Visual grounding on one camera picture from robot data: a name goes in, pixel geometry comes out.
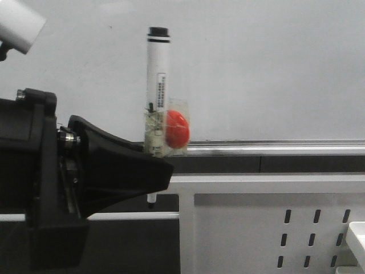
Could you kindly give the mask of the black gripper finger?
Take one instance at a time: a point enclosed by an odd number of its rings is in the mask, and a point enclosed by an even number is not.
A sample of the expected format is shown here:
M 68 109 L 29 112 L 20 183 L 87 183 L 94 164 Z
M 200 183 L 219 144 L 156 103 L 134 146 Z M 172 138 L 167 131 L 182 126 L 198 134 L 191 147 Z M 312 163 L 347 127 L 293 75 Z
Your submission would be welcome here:
M 77 115 L 70 116 L 68 128 L 80 139 L 71 155 L 79 173 L 76 199 L 82 217 L 168 188 L 173 165 L 145 154 L 142 145 L 109 134 Z

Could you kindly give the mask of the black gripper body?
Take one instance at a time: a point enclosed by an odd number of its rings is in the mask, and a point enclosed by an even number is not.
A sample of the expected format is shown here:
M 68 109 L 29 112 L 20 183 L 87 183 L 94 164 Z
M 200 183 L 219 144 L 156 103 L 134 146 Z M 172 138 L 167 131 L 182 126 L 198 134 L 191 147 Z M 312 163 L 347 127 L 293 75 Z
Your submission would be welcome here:
M 77 266 L 88 234 L 76 201 L 76 168 L 59 151 L 54 93 L 18 90 L 1 100 L 1 210 L 22 211 L 32 270 Z

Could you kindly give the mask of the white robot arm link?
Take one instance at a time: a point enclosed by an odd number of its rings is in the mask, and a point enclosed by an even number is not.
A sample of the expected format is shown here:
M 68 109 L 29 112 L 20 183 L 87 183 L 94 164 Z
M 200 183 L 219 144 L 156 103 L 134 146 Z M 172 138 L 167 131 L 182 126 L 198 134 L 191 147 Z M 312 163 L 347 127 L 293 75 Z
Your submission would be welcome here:
M 10 50 L 27 54 L 47 19 L 21 1 L 1 1 L 1 61 Z

